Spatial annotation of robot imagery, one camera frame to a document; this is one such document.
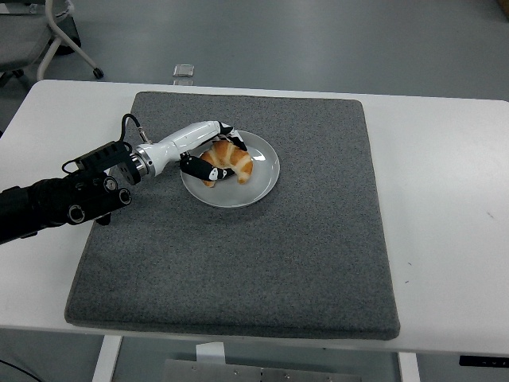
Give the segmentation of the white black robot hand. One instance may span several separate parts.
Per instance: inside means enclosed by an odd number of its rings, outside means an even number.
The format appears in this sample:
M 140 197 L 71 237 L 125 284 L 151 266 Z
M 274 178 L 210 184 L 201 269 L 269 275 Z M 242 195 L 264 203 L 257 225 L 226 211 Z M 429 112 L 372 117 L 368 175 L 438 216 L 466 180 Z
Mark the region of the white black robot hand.
M 253 171 L 243 138 L 234 127 L 220 121 L 192 123 L 159 142 L 141 144 L 137 153 L 153 177 L 170 162 L 178 162 L 183 173 L 210 187 L 232 174 L 243 184 Z

